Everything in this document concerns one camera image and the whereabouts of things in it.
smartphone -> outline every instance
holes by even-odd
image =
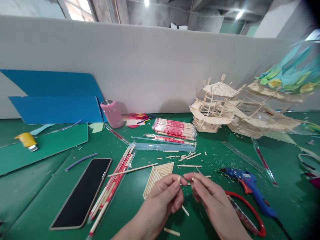
[[[51,224],[50,230],[83,227],[107,176],[111,162],[111,158],[94,158],[90,161]]]

wooden pavilion model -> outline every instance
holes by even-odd
[[[225,74],[222,75],[220,82],[210,84],[210,78],[207,85],[203,82],[203,90],[206,92],[204,100],[196,98],[189,107],[193,114],[193,124],[198,132],[216,133],[222,124],[230,124],[233,121],[234,113],[228,111],[226,106],[245,85],[235,90],[223,83],[224,78]]]
[[[278,89],[260,85],[258,81],[248,85],[246,96],[232,99],[226,106],[228,112],[234,113],[234,119],[227,126],[235,133],[258,139],[269,131],[292,131],[303,121],[283,115],[291,106],[303,102],[309,96],[287,94]],[[267,105],[270,100],[277,100],[277,111]]]

yellow object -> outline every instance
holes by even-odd
[[[300,93],[313,91],[316,85],[316,83],[307,83],[300,88]]]
[[[267,82],[271,87],[278,87],[282,84],[280,79],[272,79],[271,81]]]
[[[23,146],[31,147],[33,145],[37,145],[36,141],[34,140],[33,136],[30,133],[22,133],[19,136],[16,136],[14,139],[20,139]]]

pink water bottle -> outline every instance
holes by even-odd
[[[100,107],[111,127],[118,128],[123,125],[123,118],[115,101],[105,100],[100,104]]]

ruler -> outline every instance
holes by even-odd
[[[222,141],[221,143],[225,145],[227,148],[229,148],[232,152],[237,154],[239,157],[241,157],[243,160],[245,160],[247,163],[249,163],[252,167],[257,169],[259,172],[264,173],[265,169],[263,168],[263,166],[257,163],[256,161],[254,161],[251,157],[248,157],[243,152],[241,152],[240,150],[238,150],[237,148],[235,148],[233,145],[231,145],[226,141]]]

